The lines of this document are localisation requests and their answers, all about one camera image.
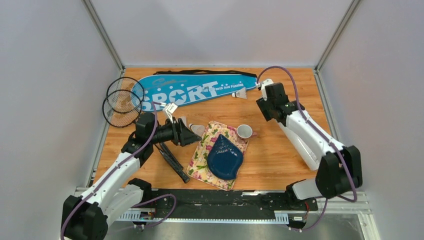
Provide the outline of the white shuttlecock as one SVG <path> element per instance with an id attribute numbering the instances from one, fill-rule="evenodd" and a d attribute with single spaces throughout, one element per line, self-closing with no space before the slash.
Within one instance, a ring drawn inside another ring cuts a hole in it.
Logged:
<path id="1" fill-rule="evenodd" d="M 204 134 L 204 132 L 205 132 L 205 129 L 206 129 L 206 127 L 204 126 L 204 125 L 200 125 L 200 124 L 193 124 L 193 123 L 190 123 L 189 125 L 188 125 L 188 128 L 193 132 L 193 133 L 195 133 L 196 135 L 198 135 L 198 136 L 202 136 L 203 134 Z"/>
<path id="2" fill-rule="evenodd" d="M 233 92 L 231 94 L 231 96 L 233 98 L 241 98 L 241 99 L 245 99 L 245 100 L 248 98 L 248 96 L 247 96 L 247 90 L 246 90 L 245 87 L 241 88 L 240 90 L 237 90 L 237 91 Z"/>

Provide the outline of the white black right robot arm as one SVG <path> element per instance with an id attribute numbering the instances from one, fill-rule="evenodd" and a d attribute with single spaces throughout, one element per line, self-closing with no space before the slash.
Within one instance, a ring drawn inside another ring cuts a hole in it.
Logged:
<path id="1" fill-rule="evenodd" d="M 290 101 L 282 83 L 258 83 L 262 97 L 256 101 L 266 121 L 275 120 L 307 166 L 316 172 L 310 179 L 286 187 L 286 205 L 299 209 L 306 199 L 331 199 L 363 185 L 361 153 L 346 146 L 320 127 L 298 101 Z"/>

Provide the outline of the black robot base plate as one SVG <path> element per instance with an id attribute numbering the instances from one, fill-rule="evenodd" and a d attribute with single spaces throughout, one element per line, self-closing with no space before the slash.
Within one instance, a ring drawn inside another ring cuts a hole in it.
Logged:
<path id="1" fill-rule="evenodd" d="M 292 202 L 284 191 L 157 189 L 148 193 L 141 207 L 156 219 L 169 216 L 183 220 L 275 220 L 275 213 L 300 214 L 318 211 L 317 201 Z"/>

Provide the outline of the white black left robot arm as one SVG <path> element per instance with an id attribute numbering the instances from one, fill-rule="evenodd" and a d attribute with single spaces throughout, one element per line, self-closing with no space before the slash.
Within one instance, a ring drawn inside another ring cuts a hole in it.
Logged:
<path id="1" fill-rule="evenodd" d="M 60 239 L 103 240 L 110 225 L 128 209 L 152 203 L 146 181 L 134 178 L 120 188 L 152 155 L 154 145 L 170 141 L 184 147 L 200 140 L 180 118 L 171 117 L 160 125 L 156 113 L 141 113 L 134 132 L 104 175 L 80 196 L 70 195 L 64 201 Z"/>

